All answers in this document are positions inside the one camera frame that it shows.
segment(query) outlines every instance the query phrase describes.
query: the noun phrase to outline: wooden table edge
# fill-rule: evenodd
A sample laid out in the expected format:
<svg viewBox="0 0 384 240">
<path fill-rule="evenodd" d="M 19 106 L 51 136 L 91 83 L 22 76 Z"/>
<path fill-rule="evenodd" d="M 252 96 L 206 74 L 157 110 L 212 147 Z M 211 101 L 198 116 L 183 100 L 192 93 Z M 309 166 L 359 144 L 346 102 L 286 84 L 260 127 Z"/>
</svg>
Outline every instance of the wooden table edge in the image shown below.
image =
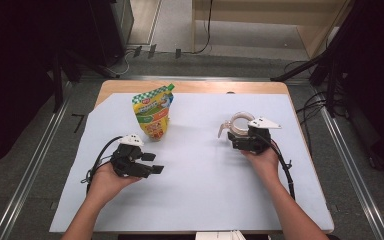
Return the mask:
<svg viewBox="0 0 384 240">
<path fill-rule="evenodd" d="M 95 108 L 113 93 L 142 93 L 161 86 L 174 84 L 176 93 L 248 93 L 248 94 L 287 94 L 289 91 L 282 82 L 229 82 L 229 81 L 170 81 L 170 80 L 107 80 L 99 91 Z"/>
</svg>

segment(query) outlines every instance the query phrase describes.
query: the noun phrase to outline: metal rail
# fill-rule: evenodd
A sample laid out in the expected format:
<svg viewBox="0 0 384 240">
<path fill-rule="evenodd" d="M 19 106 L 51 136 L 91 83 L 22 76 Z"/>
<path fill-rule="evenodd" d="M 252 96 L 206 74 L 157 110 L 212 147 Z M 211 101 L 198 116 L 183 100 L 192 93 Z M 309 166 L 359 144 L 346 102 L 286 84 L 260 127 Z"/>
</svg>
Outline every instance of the metal rail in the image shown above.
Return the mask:
<svg viewBox="0 0 384 240">
<path fill-rule="evenodd" d="M 360 171 L 358 170 L 357 165 L 355 164 L 354 158 L 352 157 L 347 143 L 342 136 L 338 123 L 335 118 L 330 117 L 330 114 L 326 108 L 323 108 L 321 112 L 326 122 L 326 126 L 332 135 L 332 139 L 336 145 L 336 148 L 338 149 L 339 155 L 342 159 L 345 170 L 348 173 L 351 184 L 357 194 L 363 211 L 366 214 L 370 227 L 372 228 L 376 239 L 384 240 L 384 220 L 360 174 Z"/>
<path fill-rule="evenodd" d="M 72 88 L 72 85 L 67 82 L 64 91 L 66 93 L 66 98 L 58 112 L 52 115 L 52 118 L 46 127 L 45 133 L 40 139 L 40 142 L 30 160 L 30 163 L 24 172 L 23 178 L 21 179 L 14 195 L 12 196 L 5 209 L 4 215 L 0 222 L 0 240 L 8 239 L 15 221 L 21 212 L 21 209 L 27 199 L 27 195 L 29 194 L 34 180 L 43 163 L 43 159 L 46 156 L 52 139 L 58 129 L 59 124 L 61 123 L 65 110 L 67 109 L 67 105 L 72 94 Z"/>
</svg>

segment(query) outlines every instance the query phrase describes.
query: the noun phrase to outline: wrist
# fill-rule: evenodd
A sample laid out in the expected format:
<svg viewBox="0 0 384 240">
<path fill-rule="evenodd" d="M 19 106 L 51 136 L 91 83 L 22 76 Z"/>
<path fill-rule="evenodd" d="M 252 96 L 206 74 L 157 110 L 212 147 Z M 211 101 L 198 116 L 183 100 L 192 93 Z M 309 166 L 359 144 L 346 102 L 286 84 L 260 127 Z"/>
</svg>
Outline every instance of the wrist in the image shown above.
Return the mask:
<svg viewBox="0 0 384 240">
<path fill-rule="evenodd" d="M 260 179 L 267 189 L 276 188 L 282 186 L 279 175 L 276 174 L 260 174 Z"/>
<path fill-rule="evenodd" d="M 83 204 L 87 205 L 87 207 L 101 210 L 107 203 L 97 196 L 87 195 Z"/>
<path fill-rule="evenodd" d="M 280 182 L 280 180 L 278 180 L 278 179 L 273 180 L 273 181 L 267 181 L 264 183 L 264 186 L 266 187 L 266 189 L 270 193 L 270 195 L 273 195 L 275 192 L 277 192 L 279 190 L 286 190 L 285 187 Z"/>
</svg>

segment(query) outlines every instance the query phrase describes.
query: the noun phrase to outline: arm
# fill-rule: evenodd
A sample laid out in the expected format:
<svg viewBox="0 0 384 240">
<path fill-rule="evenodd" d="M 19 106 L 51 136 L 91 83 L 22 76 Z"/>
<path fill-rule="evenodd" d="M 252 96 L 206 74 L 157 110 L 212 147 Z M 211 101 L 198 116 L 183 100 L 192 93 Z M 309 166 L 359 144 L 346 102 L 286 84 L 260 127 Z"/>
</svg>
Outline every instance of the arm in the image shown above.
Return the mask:
<svg viewBox="0 0 384 240">
<path fill-rule="evenodd" d="M 104 164 L 95 173 L 88 194 L 74 216 L 70 226 L 61 239 L 87 239 L 93 234 L 93 227 L 99 212 L 123 188 L 139 181 L 136 177 L 119 177 L 111 168 Z"/>
<path fill-rule="evenodd" d="M 281 184 L 278 175 L 279 160 L 273 149 L 260 155 L 246 151 L 241 153 L 249 159 L 269 192 L 286 239 L 328 239 Z"/>
</svg>

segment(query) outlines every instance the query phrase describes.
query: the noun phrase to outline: snack bag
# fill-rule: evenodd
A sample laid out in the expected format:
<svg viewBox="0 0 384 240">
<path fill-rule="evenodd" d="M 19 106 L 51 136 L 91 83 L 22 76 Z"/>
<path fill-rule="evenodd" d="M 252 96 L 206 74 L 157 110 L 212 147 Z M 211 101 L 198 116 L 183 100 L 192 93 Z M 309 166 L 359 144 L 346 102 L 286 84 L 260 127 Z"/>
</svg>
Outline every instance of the snack bag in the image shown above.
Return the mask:
<svg viewBox="0 0 384 240">
<path fill-rule="evenodd" d="M 142 130 L 149 137 L 159 140 L 167 131 L 168 110 L 173 101 L 174 85 L 162 86 L 133 97 L 133 110 Z"/>
</svg>

